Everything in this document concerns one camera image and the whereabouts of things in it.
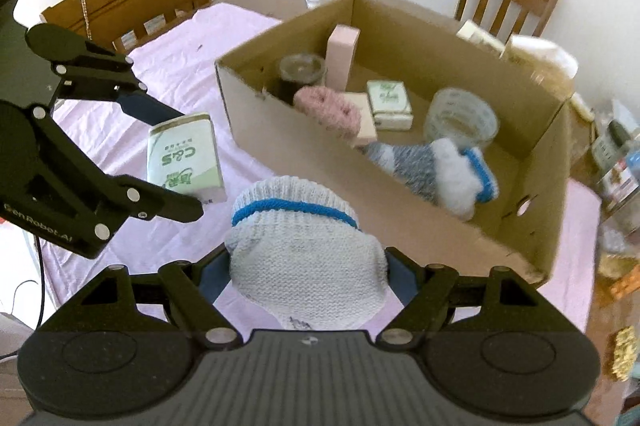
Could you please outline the white blue-striped sock roll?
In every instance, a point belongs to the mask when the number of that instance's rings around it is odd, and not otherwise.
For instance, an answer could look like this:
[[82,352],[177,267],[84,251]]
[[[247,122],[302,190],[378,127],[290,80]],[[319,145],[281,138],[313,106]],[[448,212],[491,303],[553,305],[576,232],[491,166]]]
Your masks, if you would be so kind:
[[386,304],[383,246],[345,200],[314,181],[279,176],[245,189],[224,245],[232,287],[282,328],[360,328]]

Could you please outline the white glove blue cuff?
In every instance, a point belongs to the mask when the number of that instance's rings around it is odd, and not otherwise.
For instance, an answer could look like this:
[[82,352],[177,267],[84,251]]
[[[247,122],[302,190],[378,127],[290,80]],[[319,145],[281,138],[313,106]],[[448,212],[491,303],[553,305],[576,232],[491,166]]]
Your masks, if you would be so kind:
[[494,201],[499,195],[498,180],[478,147],[459,149],[449,138],[432,141],[435,199],[441,209],[469,221],[477,204]]

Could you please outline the grey blue sock roll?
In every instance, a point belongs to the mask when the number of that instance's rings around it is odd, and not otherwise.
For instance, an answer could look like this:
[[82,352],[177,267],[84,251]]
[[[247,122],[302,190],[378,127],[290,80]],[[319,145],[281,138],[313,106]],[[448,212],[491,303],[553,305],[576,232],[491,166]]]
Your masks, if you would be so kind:
[[436,202],[435,157],[428,145],[399,146],[371,142],[363,154],[423,200]]

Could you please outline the white KASI glue box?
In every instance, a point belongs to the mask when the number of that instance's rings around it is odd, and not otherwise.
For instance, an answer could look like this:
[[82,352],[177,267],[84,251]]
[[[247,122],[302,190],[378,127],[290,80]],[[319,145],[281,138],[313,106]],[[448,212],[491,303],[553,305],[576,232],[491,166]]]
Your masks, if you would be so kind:
[[360,111],[360,131],[352,141],[352,146],[363,147],[378,140],[369,97],[366,93],[344,93],[343,97]]

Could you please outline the clear packing tape roll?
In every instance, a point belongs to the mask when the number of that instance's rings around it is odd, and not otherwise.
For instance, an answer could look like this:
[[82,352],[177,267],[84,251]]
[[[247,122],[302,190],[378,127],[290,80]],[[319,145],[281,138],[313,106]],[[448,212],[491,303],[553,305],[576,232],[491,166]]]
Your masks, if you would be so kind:
[[484,150],[499,127],[498,117],[484,99],[460,88],[444,88],[428,107],[423,134],[426,141],[448,138],[459,149]]

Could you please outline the pink knitted sock roll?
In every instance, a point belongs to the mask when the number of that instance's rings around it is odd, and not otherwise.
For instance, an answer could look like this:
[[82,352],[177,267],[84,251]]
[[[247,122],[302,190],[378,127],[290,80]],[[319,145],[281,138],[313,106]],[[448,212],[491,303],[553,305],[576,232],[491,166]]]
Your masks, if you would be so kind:
[[345,139],[352,140],[360,132],[360,109],[329,87],[302,87],[293,97],[293,106],[325,129],[334,131]]

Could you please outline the clear jar black clips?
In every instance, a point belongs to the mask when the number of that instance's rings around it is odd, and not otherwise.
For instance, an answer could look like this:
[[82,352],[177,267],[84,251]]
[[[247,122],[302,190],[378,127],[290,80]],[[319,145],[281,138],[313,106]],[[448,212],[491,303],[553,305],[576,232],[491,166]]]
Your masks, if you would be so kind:
[[303,87],[322,85],[326,79],[326,61],[316,54],[300,53],[283,57],[278,64],[278,77],[270,94],[292,105],[295,94]]

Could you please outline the pink small carton box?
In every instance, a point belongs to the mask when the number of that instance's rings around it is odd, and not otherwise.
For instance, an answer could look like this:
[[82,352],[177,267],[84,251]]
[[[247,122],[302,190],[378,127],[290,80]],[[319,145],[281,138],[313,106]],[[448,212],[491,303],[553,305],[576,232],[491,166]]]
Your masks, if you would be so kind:
[[338,24],[326,44],[326,86],[344,92],[354,61],[360,30]]

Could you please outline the green C&S tissue pack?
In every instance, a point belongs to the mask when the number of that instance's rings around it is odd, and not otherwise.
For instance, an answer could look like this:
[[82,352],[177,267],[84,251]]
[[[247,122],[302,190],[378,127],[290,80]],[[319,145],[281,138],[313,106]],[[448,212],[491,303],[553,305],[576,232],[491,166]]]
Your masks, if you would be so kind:
[[381,131],[410,131],[413,112],[405,84],[391,80],[367,82],[375,127]]

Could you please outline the open cardboard box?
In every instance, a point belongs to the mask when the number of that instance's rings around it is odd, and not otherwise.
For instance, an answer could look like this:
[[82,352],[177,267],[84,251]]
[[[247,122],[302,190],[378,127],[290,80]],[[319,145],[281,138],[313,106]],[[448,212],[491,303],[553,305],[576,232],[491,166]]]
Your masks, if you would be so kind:
[[[408,131],[381,131],[392,145],[427,141],[426,115],[439,90],[457,87],[488,103],[498,120],[485,149],[499,195],[469,223],[414,195],[364,155],[276,95],[280,60],[321,54],[332,31],[359,30],[348,89],[372,80],[408,90]],[[273,173],[321,183],[349,202],[360,226],[421,265],[465,276],[510,267],[544,284],[558,253],[570,176],[570,110],[528,73],[410,12],[377,0],[337,0],[231,50],[216,63],[236,144]]]

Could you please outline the gold ornate coaster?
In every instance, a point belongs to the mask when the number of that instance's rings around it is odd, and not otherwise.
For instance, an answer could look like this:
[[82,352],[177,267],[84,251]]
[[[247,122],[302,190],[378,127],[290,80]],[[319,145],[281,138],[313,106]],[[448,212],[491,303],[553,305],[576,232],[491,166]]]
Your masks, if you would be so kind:
[[639,339],[633,326],[621,328],[613,335],[610,374],[613,380],[626,382],[639,354]]

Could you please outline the red label jar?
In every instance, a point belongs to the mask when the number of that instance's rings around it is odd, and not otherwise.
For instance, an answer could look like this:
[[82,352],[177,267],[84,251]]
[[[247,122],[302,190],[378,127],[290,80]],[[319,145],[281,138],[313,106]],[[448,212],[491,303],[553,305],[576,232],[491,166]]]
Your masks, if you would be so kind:
[[639,191],[639,151],[629,152],[604,174],[598,192],[605,209],[613,212],[627,203]]

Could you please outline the tissue box yellow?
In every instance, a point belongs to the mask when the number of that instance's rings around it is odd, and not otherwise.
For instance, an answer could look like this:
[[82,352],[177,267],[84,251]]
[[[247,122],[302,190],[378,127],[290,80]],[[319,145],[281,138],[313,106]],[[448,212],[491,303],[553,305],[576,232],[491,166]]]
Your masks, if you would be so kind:
[[535,83],[559,99],[570,98],[575,93],[578,60],[558,44],[545,38],[514,34],[501,58],[527,69]]

